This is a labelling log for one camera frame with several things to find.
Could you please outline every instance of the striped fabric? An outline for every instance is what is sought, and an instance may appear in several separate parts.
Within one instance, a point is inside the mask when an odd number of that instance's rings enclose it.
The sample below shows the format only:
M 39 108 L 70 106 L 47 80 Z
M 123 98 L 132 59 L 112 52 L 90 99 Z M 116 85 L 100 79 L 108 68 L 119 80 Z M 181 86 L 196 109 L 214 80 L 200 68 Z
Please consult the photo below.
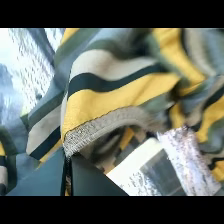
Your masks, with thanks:
M 20 119 L 27 131 L 12 139 L 12 127 L 0 130 L 1 175 L 19 142 L 39 163 L 62 144 L 68 161 L 78 151 L 90 158 L 98 150 L 91 158 L 100 167 L 111 147 L 127 147 L 134 129 L 147 134 L 186 124 L 223 181 L 223 41 L 219 29 L 67 29 L 47 94 Z M 0 181 L 1 187 L 7 178 Z

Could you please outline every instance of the garment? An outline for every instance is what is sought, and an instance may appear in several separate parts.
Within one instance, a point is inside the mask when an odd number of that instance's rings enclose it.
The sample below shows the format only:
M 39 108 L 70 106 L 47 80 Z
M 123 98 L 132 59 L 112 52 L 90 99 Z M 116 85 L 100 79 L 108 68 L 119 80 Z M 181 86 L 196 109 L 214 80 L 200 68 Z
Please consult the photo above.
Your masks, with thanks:
M 119 148 L 130 127 L 163 133 L 186 124 L 222 181 L 223 35 L 219 29 L 67 29 L 48 92 L 23 117 L 28 139 L 18 138 L 27 142 L 26 154 L 43 163 L 63 144 L 69 162 L 99 145 L 98 154 L 108 151 L 102 147 L 110 135 L 108 143 Z M 0 140 L 4 160 L 12 140 Z

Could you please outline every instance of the fabric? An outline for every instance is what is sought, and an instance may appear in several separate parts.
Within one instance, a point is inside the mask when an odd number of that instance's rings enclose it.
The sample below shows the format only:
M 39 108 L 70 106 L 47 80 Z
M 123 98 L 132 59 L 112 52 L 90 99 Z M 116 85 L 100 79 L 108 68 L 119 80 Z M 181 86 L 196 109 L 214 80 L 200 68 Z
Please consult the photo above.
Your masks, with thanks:
M 69 162 L 78 151 L 91 154 L 98 141 L 103 146 L 105 136 L 118 129 L 163 133 L 186 124 L 222 181 L 223 35 L 219 29 L 69 29 L 56 51 L 46 95 L 22 119 L 26 140 L 13 140 L 27 142 L 27 155 L 40 163 L 63 144 Z M 2 156 L 15 155 L 18 143 L 1 130 Z M 113 136 L 112 148 L 119 148 L 122 133 Z M 15 161 L 10 160 L 12 173 Z

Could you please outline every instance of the cloth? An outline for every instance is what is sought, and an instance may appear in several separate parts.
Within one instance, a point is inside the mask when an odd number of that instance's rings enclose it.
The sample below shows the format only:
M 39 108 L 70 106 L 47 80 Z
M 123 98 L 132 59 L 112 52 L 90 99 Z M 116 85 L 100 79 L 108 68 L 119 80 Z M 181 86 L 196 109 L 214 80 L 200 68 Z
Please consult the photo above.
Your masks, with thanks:
M 222 181 L 223 41 L 220 29 L 67 29 L 46 95 L 20 119 L 26 135 L 16 132 L 12 139 L 1 129 L 2 160 L 15 160 L 10 156 L 21 146 L 14 139 L 39 163 L 63 144 L 69 162 L 78 151 L 91 155 L 118 130 L 110 138 L 116 148 L 129 126 L 163 133 L 186 124 Z M 98 161 L 109 148 L 101 148 Z

